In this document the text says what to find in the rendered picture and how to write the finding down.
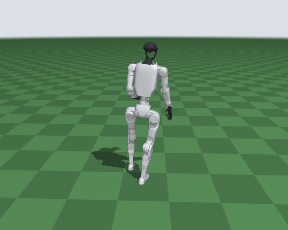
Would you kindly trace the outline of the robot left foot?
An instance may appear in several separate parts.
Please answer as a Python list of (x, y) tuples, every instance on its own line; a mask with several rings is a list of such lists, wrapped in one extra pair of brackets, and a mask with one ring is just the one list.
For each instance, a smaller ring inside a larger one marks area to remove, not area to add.
[(135, 167), (135, 162), (133, 162), (133, 164), (132, 164), (132, 162), (131, 163), (129, 162), (128, 170), (132, 171), (132, 170), (134, 170), (134, 167)]

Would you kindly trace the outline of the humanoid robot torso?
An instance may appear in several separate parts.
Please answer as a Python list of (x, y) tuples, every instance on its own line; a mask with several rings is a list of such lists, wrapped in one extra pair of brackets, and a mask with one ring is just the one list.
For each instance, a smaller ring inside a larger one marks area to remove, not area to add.
[[(153, 62), (152, 62), (153, 63)], [(136, 64), (134, 88), (136, 95), (142, 96), (139, 103), (136, 104), (135, 116), (140, 118), (149, 118), (151, 105), (149, 105), (149, 98), (152, 97), (157, 89), (159, 74), (159, 65), (142, 64), (142, 61)]]

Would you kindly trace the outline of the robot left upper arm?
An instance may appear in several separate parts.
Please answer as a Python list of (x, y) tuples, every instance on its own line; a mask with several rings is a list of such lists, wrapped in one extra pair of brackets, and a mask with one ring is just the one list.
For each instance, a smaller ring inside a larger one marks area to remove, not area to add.
[(133, 85), (134, 77), (135, 77), (135, 67), (136, 64), (130, 64), (128, 66), (128, 76), (127, 76), (127, 92), (134, 92), (135, 88)]

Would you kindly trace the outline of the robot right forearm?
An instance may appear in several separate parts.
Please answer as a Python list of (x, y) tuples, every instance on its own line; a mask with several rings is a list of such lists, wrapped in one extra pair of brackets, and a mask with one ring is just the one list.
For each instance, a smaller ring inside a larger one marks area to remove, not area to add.
[(169, 87), (167, 89), (167, 94), (163, 94), (163, 98), (164, 98), (165, 107), (166, 109), (168, 109), (168, 106), (171, 106)]

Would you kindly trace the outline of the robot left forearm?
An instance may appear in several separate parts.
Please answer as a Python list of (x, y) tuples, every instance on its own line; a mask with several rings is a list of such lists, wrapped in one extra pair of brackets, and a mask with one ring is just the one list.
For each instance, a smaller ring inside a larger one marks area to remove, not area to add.
[(131, 98), (137, 98), (135, 91), (134, 92), (127, 92), (127, 94), (130, 95)]

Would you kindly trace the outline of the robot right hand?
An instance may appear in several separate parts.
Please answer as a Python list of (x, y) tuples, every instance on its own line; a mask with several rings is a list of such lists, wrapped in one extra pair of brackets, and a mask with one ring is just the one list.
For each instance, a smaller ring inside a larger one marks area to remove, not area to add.
[(168, 106), (168, 109), (166, 110), (166, 112), (168, 111), (168, 114), (166, 115), (166, 116), (168, 116), (167, 118), (169, 119), (169, 120), (171, 120), (172, 119), (172, 107), (171, 106)]

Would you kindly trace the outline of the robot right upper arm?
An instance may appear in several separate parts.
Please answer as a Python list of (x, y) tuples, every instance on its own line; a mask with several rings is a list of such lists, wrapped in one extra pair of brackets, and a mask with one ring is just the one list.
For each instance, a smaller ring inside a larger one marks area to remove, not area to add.
[(158, 74), (161, 76), (161, 89), (160, 92), (162, 94), (167, 94), (167, 89), (168, 89), (168, 69), (166, 67), (161, 67), (158, 66)]

